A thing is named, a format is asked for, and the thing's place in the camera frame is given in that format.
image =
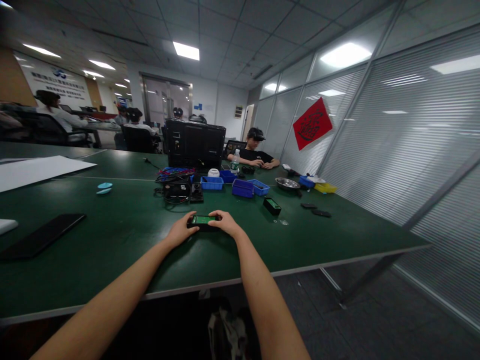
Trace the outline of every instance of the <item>gray floor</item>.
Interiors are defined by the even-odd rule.
[[[331,267],[347,288],[372,262]],[[480,339],[393,271],[342,310],[319,270],[277,277],[312,359],[480,359]],[[212,289],[234,311],[247,305],[241,284]]]

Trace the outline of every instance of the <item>red paper cutting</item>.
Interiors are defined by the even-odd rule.
[[[293,124],[298,150],[302,150],[333,128],[324,100],[319,98]]]

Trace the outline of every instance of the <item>plastic bottle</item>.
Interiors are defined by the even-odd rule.
[[[239,172],[239,164],[240,164],[240,149],[235,149],[235,155],[233,155],[233,159],[231,160],[231,164],[230,164],[230,171],[233,174],[237,174]]]

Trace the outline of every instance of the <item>ceiling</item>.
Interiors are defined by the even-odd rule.
[[[6,0],[0,42],[114,86],[126,61],[252,89],[383,7],[388,0]],[[176,55],[172,41],[199,48]],[[61,59],[22,45],[45,48]],[[108,70],[88,59],[112,65]],[[272,67],[258,79],[253,76]]]

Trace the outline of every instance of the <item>yellow plastic bin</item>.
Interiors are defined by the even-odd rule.
[[[328,182],[324,182],[315,184],[315,190],[321,192],[322,194],[333,194],[337,191],[337,188],[333,185],[330,185]]]

